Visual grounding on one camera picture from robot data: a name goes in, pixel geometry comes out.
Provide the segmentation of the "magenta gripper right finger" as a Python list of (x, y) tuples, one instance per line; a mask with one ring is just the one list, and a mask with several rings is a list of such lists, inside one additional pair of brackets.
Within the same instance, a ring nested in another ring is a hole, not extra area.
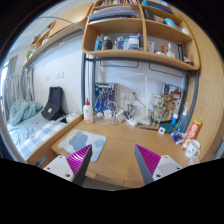
[(135, 145), (134, 154), (137, 159), (144, 184), (147, 185), (152, 183), (153, 174), (160, 162), (161, 157), (153, 151), (138, 144)]

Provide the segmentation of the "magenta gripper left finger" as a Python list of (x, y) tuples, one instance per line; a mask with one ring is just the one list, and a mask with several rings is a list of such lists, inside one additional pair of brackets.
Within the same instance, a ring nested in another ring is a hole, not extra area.
[(66, 160), (74, 174), (73, 182), (81, 186), (85, 179), (85, 174), (92, 156), (92, 145), (87, 145), (84, 148), (70, 154)]

